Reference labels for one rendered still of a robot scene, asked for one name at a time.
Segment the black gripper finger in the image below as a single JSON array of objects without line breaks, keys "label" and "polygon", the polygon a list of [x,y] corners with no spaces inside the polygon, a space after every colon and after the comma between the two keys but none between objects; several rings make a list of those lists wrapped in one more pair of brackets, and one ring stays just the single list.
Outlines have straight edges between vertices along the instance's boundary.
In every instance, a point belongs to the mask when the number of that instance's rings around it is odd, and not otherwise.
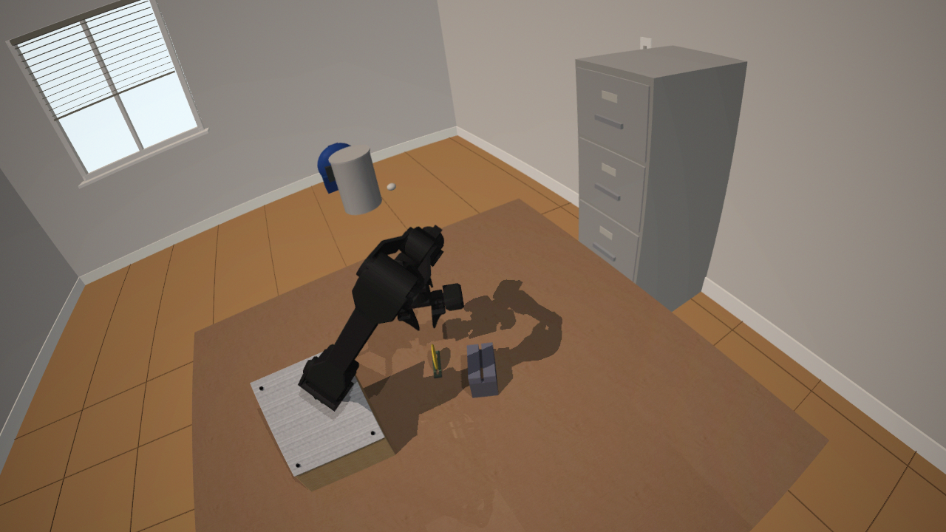
[{"label": "black gripper finger", "polygon": [[446,313],[445,307],[443,307],[443,309],[433,310],[433,307],[430,306],[430,310],[432,311],[432,323],[433,323],[433,327],[436,328],[436,326],[437,326],[437,324],[438,324],[438,318],[440,317],[440,314],[445,315],[445,313]]},{"label": "black gripper finger", "polygon": [[413,327],[413,329],[416,329],[416,330],[420,331],[420,329],[419,329],[419,324],[418,324],[417,318],[416,318],[416,316],[415,316],[415,311],[413,311],[413,309],[409,309],[409,315],[408,315],[408,316],[398,317],[398,320],[399,320],[400,322],[405,322],[405,323],[407,323],[407,324],[411,324],[411,327]]}]

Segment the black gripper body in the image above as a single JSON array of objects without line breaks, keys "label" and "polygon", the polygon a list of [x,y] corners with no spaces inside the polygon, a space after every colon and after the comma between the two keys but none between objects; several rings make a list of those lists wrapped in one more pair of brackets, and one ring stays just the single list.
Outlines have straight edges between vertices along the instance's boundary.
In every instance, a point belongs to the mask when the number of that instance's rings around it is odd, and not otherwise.
[{"label": "black gripper body", "polygon": [[[464,307],[462,286],[460,286],[458,283],[452,285],[443,285],[443,293],[442,290],[430,292],[429,283],[427,282],[409,309],[430,306],[433,307],[433,310],[443,309],[443,307],[445,307],[448,311],[462,310]],[[408,316],[409,309],[406,311],[404,309],[400,310],[398,317]]]}]

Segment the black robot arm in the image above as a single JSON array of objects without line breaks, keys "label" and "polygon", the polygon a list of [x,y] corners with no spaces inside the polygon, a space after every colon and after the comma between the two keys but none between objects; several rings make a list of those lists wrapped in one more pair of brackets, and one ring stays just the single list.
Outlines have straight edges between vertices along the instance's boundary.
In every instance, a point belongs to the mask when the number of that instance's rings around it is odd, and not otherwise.
[{"label": "black robot arm", "polygon": [[[392,322],[411,307],[430,280],[445,239],[437,225],[409,227],[399,238],[382,240],[357,270],[352,294],[355,309],[335,344],[305,363],[298,385],[335,411],[351,390],[359,368],[359,351],[378,324]],[[395,259],[392,253],[401,251]]]}]

